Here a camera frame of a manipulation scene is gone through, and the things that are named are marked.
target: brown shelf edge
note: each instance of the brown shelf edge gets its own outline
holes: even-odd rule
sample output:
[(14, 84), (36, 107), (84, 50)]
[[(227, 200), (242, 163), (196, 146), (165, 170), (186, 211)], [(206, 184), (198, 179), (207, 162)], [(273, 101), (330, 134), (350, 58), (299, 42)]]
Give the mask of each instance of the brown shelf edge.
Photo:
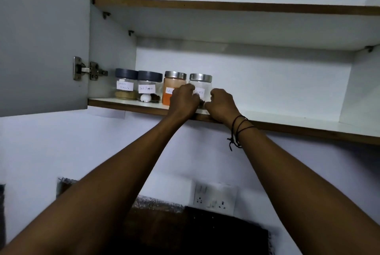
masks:
[(345, 14), (360, 16), (380, 16), (380, 7), (377, 6), (206, 2), (183, 0), (92, 0), (92, 3), (101, 9), (103, 7), (109, 6), (124, 6), (145, 8), (179, 8), (193, 10), (263, 11), (291, 12), (304, 14)]
[[(106, 102), (106, 101), (100, 101), (100, 100), (94, 100), (94, 99), (88, 99), (88, 106), (122, 110), (122, 111), (130, 111), (130, 112), (150, 114), (150, 115), (166, 116), (168, 114), (168, 110), (166, 109), (126, 105), (126, 104)], [(218, 121), (211, 118), (210, 115), (204, 115), (204, 114), (195, 114), (191, 118), (191, 120), (220, 124)], [(371, 145), (380, 145), (380, 137), (349, 134), (349, 133), (343, 133), (343, 132), (319, 130), (319, 129), (305, 128), (305, 127), (282, 125), (282, 124), (276, 124), (276, 123), (259, 122), (259, 121), (251, 121), (251, 122), (257, 128), (261, 130), (265, 130), (265, 131), (282, 132), (282, 133), (295, 134), (295, 135), (301, 135), (301, 136), (311, 136), (311, 137), (318, 137), (318, 138), (324, 138), (324, 139), (365, 143), (365, 144), (371, 144)]]

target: plastic jar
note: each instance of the plastic jar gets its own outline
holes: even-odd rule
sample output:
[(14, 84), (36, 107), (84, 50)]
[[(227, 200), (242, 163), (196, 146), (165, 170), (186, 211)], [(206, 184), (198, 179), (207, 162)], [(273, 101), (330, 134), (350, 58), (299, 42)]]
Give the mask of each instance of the plastic jar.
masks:
[(162, 74), (139, 71), (137, 99), (145, 103), (159, 103), (162, 96)]
[(115, 97), (122, 100), (137, 100), (137, 75), (138, 71), (116, 69), (116, 90)]
[(199, 94), (199, 98), (205, 102), (211, 101), (212, 76), (204, 74), (190, 74), (189, 83), (195, 86), (193, 94)]
[(164, 79), (164, 88), (162, 94), (162, 104), (169, 106), (170, 105), (170, 97), (173, 94), (174, 89), (181, 87), (186, 84), (185, 73), (174, 72), (174, 71), (166, 71), (165, 79)]

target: shelf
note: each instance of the shelf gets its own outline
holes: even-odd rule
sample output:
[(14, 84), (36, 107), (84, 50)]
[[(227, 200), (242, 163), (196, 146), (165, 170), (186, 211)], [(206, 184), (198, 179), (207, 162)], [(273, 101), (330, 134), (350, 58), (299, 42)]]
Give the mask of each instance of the shelf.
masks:
[(136, 36), (358, 51), (380, 44), (380, 7), (93, 0)]
[[(165, 116), (168, 113), (169, 108), (163, 104), (125, 101), (113, 98), (89, 99), (88, 105), (161, 116)], [(339, 122), (297, 118), (253, 111), (241, 110), (241, 113), (249, 118), (249, 120), (251, 120), (251, 122), (259, 129), (266, 131), (380, 145), (380, 132), (368, 128), (359, 128)], [(197, 113), (191, 119), (218, 123), (211, 118), (206, 110), (197, 110)]]

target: handwritten label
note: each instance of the handwritten label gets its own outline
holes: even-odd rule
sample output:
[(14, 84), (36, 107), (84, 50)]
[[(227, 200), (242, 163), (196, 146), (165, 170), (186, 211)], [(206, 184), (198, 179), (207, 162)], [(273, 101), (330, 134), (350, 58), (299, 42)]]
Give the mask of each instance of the handwritten label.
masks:
[(139, 94), (154, 94), (156, 85), (139, 85)]
[(198, 94), (199, 98), (203, 99), (204, 98), (204, 89), (203, 88), (195, 88), (193, 91), (193, 94)]
[(116, 82), (116, 88), (123, 91), (133, 91), (133, 83), (120, 80)]
[(171, 94), (171, 95), (173, 95), (173, 91), (174, 91), (174, 88), (166, 87), (166, 91), (165, 91), (165, 93), (166, 93), (166, 94)]

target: open cabinet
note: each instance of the open cabinet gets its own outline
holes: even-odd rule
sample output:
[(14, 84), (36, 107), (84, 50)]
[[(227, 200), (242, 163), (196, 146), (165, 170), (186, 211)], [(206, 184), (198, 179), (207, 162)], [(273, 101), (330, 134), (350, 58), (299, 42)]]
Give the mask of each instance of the open cabinet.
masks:
[[(380, 0), (1, 0), (0, 115), (114, 99), (115, 68), (213, 76), (264, 130), (380, 145)], [(108, 76), (73, 80), (73, 57)], [(205, 110), (193, 119), (213, 121)]]

